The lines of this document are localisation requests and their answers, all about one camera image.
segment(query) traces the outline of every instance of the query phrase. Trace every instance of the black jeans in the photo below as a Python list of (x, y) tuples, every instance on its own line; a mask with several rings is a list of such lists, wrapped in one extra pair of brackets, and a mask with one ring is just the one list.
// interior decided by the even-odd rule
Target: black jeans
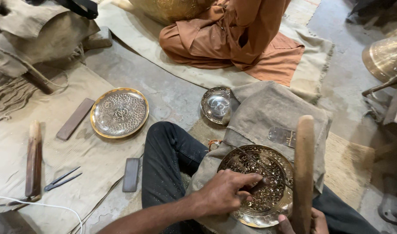
[[(152, 125), (146, 135), (142, 170), (142, 207), (161, 205), (184, 197), (180, 171), (192, 176), (207, 147), (170, 122)], [(324, 213), (330, 234), (379, 234), (359, 213), (326, 185), (312, 206)], [(194, 220), (172, 224), (165, 234), (202, 234)]]

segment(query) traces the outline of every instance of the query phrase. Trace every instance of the seated person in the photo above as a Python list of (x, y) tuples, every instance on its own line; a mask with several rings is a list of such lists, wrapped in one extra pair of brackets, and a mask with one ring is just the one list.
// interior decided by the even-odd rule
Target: seated person
[[(202, 234), (193, 219), (238, 210), (251, 194), (239, 191), (262, 176), (219, 171), (200, 190), (185, 196), (180, 170), (192, 176), (206, 155), (207, 147), (170, 122), (153, 124), (147, 133), (142, 170), (142, 210), (120, 218), (100, 234)], [(379, 234), (359, 213), (326, 185), (313, 199), (315, 234)], [(289, 220), (280, 215), (279, 229), (294, 234)]]
[(304, 46), (279, 33), (290, 0), (219, 0), (197, 19), (164, 28), (159, 43), (175, 62), (215, 69), (232, 65), (289, 86)]

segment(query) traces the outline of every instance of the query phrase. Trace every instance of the white cable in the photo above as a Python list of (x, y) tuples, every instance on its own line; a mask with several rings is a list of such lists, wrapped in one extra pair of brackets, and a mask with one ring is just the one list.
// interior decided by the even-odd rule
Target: white cable
[[(19, 203), (30, 204), (30, 205), (50, 206), (50, 207), (57, 207), (57, 208), (63, 208), (63, 209), (71, 210), (70, 208), (67, 208), (67, 207), (64, 207), (64, 206), (54, 206), (54, 205), (47, 205), (47, 204), (42, 204), (42, 203), (25, 202), (25, 201), (17, 200), (15, 198), (3, 197), (3, 196), (0, 196), (0, 198), (9, 199), (9, 200), (12, 200), (12, 201), (16, 201), (16, 202), (19, 202)], [(71, 210), (71, 211), (73, 211), (76, 214), (77, 218), (79, 219), (79, 222), (80, 222), (80, 234), (82, 234), (82, 232), (83, 232), (83, 223), (81, 222), (80, 216), (79, 216), (79, 214), (76, 211), (74, 211), (74, 210)]]

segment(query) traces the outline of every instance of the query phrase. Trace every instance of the concrete floor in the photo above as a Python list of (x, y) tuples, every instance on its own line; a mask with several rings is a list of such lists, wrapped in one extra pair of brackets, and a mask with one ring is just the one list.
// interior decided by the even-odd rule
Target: concrete floor
[[(388, 137), (378, 131), (371, 119), (362, 121), (367, 107), (361, 92), (381, 83), (366, 70), (361, 52), (366, 45), (383, 39), (383, 35), (378, 30), (368, 31), (361, 25), (347, 23), (345, 18), (351, 9), (352, 3), (348, 1), (322, 0), (308, 24), (319, 37), (336, 43), (318, 106), (334, 114), (333, 133), (354, 143), (376, 148), (387, 143)], [(156, 119), (175, 122), (186, 130), (199, 119), (199, 103), (206, 89), (164, 71), (118, 39), (112, 47), (87, 51), (86, 56), (87, 66), (113, 86), (131, 87), (142, 92), (150, 103), (150, 114)], [(379, 96), (390, 100), (392, 92), (385, 90), (379, 92)], [(365, 193), (360, 213), (379, 231), (397, 233), (397, 227), (377, 215), (377, 206), (382, 200), (381, 174), (385, 172), (379, 168), (381, 163), (377, 162), (373, 184)], [(139, 190), (134, 193), (121, 191), (122, 182), (88, 219), (85, 233), (95, 233), (111, 221), (140, 209)]]

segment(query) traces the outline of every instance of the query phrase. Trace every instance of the brass bowl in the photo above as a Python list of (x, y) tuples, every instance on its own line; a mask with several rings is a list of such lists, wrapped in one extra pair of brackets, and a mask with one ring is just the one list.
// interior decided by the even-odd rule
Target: brass bowl
[(241, 223), (258, 228), (278, 224), (278, 216), (291, 213), (293, 191), (278, 181), (277, 177), (293, 184), (294, 169), (289, 161), (278, 151), (263, 145), (244, 145), (240, 147), (252, 159), (238, 149), (229, 152), (219, 165), (217, 171), (230, 169), (240, 173), (258, 173), (271, 182), (253, 195), (253, 201), (243, 201), (239, 210), (231, 213)]
[(201, 98), (201, 111), (210, 121), (222, 124), (222, 119), (230, 109), (230, 88), (214, 87)]
[(90, 120), (100, 135), (122, 138), (140, 129), (148, 113), (148, 101), (142, 93), (135, 89), (117, 88), (97, 99), (90, 111)]
[(397, 75), (397, 37), (383, 39), (366, 47), (362, 60), (368, 71), (385, 83)]

